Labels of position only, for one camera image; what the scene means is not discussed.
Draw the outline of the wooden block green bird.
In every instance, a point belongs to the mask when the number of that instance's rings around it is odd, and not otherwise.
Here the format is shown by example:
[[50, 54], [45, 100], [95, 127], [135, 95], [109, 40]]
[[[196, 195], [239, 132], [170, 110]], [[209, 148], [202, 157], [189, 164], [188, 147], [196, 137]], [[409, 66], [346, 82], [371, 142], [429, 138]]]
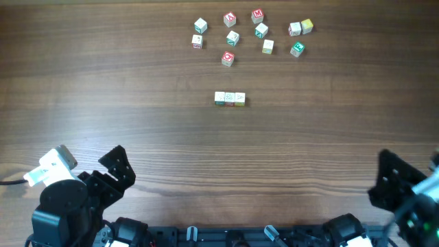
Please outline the wooden block green bird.
[[223, 91], [216, 91], [215, 96], [215, 105], [224, 105], [225, 104], [225, 92]]

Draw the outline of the plain wooden picture block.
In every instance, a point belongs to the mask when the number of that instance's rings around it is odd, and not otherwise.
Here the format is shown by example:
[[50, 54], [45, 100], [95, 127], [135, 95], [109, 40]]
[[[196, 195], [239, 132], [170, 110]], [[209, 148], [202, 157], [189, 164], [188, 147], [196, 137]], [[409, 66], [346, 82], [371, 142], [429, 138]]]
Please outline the plain wooden picture block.
[[234, 106], [235, 105], [235, 93], [225, 92], [224, 104], [226, 106]]

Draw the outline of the green letter F block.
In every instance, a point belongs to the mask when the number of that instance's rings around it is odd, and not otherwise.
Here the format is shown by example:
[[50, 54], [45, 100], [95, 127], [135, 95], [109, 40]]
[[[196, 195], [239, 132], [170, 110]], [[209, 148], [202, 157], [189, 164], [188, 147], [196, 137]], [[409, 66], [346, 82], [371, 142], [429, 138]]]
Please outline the green letter F block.
[[302, 43], [296, 42], [292, 46], [292, 48], [290, 50], [290, 54], [295, 56], [296, 58], [298, 58], [301, 55], [301, 53], [304, 51], [304, 49], [305, 49], [305, 46]]

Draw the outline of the wooden block yellow side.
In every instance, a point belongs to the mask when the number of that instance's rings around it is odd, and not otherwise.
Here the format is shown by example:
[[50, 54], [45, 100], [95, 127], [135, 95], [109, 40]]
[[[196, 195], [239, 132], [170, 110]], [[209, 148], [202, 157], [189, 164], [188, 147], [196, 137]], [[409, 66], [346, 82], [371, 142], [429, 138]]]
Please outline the wooden block yellow side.
[[265, 39], [263, 42], [263, 49], [262, 52], [264, 54], [271, 54], [274, 48], [274, 41]]

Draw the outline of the wooden block green N side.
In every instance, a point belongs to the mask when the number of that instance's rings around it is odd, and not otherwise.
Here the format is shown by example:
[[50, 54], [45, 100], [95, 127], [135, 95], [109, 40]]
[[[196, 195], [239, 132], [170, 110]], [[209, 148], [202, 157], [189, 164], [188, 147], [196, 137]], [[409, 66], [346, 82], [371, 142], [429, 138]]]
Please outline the wooden block green N side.
[[260, 23], [255, 27], [255, 36], [258, 38], [263, 38], [268, 33], [268, 26]]

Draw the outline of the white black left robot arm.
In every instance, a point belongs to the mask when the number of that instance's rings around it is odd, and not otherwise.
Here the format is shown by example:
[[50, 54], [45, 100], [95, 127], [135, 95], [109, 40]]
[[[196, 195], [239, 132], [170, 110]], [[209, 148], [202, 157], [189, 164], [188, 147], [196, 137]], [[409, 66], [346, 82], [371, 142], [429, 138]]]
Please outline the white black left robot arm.
[[46, 186], [32, 214], [33, 233], [26, 246], [93, 246], [104, 228], [110, 230], [104, 246], [156, 245], [147, 224], [124, 217], [116, 222], [103, 218], [104, 211], [123, 198], [136, 179], [125, 149], [118, 145], [98, 161], [107, 173], [74, 176], [71, 171], [78, 163], [65, 145], [59, 145], [25, 175], [30, 185]]

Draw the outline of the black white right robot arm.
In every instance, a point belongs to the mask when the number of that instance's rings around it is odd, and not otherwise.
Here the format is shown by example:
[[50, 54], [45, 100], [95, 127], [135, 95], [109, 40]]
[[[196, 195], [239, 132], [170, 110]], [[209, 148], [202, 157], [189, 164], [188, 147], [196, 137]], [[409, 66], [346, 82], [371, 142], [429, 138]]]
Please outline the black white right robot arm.
[[382, 150], [378, 155], [378, 174], [368, 190], [372, 206], [393, 214], [383, 227], [382, 237], [372, 241], [361, 223], [351, 214], [323, 224], [323, 246], [387, 246], [390, 230], [409, 246], [438, 245], [438, 151], [431, 157], [430, 176], [405, 162], [395, 153]]

